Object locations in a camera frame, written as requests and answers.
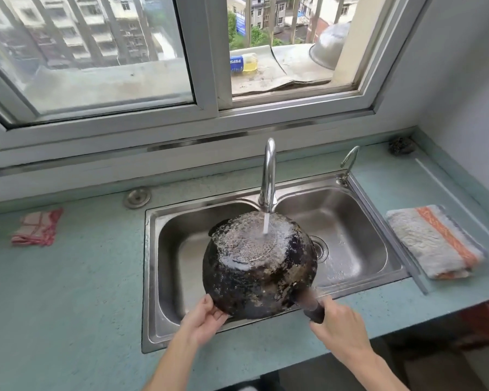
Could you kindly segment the person's left hand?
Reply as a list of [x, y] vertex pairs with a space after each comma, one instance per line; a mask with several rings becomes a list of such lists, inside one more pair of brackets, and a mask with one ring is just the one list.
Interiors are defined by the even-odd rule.
[[189, 345], [195, 348], [200, 348], [210, 341], [229, 317], [215, 304], [212, 313], [203, 314], [200, 312], [199, 302], [185, 315], [178, 332]]

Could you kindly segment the person's right hand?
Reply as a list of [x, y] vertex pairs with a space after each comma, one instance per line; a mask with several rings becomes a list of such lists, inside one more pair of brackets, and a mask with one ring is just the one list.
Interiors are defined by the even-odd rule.
[[354, 349], [372, 348], [362, 317], [350, 307], [337, 303], [337, 311], [323, 323], [309, 322], [317, 339], [345, 364]]

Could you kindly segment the blackened burnt wok with handle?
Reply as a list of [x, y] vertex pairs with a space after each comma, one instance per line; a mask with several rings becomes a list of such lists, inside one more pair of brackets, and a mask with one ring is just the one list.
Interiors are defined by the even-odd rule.
[[218, 309], [235, 320], [261, 320], [296, 305], [323, 323], [312, 288], [319, 252], [299, 224], [252, 211], [225, 219], [208, 235], [202, 281]]

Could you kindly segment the person's right forearm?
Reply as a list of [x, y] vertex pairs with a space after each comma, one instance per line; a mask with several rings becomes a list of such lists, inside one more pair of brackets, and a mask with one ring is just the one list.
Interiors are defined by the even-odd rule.
[[410, 391], [371, 348], [354, 349], [345, 366], [366, 391]]

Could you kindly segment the person's left forearm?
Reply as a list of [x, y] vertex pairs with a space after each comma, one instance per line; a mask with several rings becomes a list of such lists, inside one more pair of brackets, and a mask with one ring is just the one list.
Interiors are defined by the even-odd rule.
[[142, 391], [187, 391], [199, 348], [200, 343], [195, 337], [176, 334]]

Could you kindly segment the stainless steel double sink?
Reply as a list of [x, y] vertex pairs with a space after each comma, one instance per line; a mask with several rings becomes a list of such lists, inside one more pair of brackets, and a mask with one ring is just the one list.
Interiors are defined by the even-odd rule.
[[209, 294], [223, 330], [410, 277], [416, 268], [381, 214], [344, 172], [276, 186], [267, 213], [250, 189], [145, 213], [142, 352], [168, 346]]

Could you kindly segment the round metal countertop cap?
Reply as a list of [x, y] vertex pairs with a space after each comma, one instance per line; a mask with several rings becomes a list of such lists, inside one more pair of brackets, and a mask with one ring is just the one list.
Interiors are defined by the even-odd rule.
[[139, 187], [130, 190], [123, 199], [123, 205], [130, 210], [136, 210], [147, 205], [152, 198], [152, 192], [148, 187]]

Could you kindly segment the white orange striped towel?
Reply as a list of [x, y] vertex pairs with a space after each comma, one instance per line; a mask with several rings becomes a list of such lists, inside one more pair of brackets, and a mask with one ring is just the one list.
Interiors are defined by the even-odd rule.
[[385, 220], [430, 279], [470, 277], [488, 252], [441, 205], [389, 210]]

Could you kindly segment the chrome gooseneck faucet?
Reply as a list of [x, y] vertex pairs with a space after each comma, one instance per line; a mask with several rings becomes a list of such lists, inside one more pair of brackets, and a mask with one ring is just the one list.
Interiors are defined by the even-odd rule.
[[262, 183], [259, 195], [259, 205], [267, 212], [273, 212], [277, 203], [275, 196], [276, 176], [276, 144], [274, 138], [268, 138], [265, 146], [264, 163], [262, 171]]

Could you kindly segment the small chrome tap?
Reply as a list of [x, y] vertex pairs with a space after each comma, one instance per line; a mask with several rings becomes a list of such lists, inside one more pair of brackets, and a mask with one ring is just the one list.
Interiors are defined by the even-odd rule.
[[343, 170], [343, 172], [337, 177], [337, 183], [342, 187], [346, 188], [348, 186], [348, 179], [350, 177], [352, 167], [356, 162], [359, 150], [359, 145], [352, 148], [340, 164], [341, 170]]

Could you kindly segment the steel wool scrubber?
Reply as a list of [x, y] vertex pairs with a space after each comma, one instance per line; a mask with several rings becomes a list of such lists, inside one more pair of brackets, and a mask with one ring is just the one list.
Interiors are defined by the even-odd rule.
[[388, 151], [393, 156], [406, 156], [416, 150], [410, 137], [394, 137], [388, 142]]

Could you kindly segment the red white checked cloth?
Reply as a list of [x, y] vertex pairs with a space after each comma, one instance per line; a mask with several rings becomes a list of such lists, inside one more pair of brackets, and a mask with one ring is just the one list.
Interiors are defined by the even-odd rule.
[[51, 246], [55, 241], [57, 224], [63, 212], [63, 208], [58, 208], [32, 212], [23, 216], [20, 228], [11, 237], [11, 244], [15, 247]]

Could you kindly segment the plastic bottle with yellow liquid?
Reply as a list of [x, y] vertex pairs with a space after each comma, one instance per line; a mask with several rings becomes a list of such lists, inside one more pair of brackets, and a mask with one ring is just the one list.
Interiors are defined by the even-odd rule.
[[254, 72], [258, 68], [259, 59], [256, 53], [243, 53], [230, 56], [231, 73]]

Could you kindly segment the grey sheet on ledge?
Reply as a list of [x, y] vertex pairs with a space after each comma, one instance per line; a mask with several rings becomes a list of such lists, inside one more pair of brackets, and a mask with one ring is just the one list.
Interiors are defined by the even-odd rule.
[[328, 83], [333, 70], [312, 61], [309, 50], [312, 44], [296, 44], [236, 49], [230, 56], [256, 53], [259, 59], [254, 72], [230, 73], [231, 92], [234, 97], [272, 92], [292, 84]]

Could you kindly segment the metal basin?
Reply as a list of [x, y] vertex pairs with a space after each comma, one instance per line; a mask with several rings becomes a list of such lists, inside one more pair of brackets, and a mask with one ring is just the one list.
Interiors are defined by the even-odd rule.
[[312, 61], [328, 70], [335, 70], [350, 26], [351, 21], [337, 23], [322, 31], [317, 42], [309, 50]]

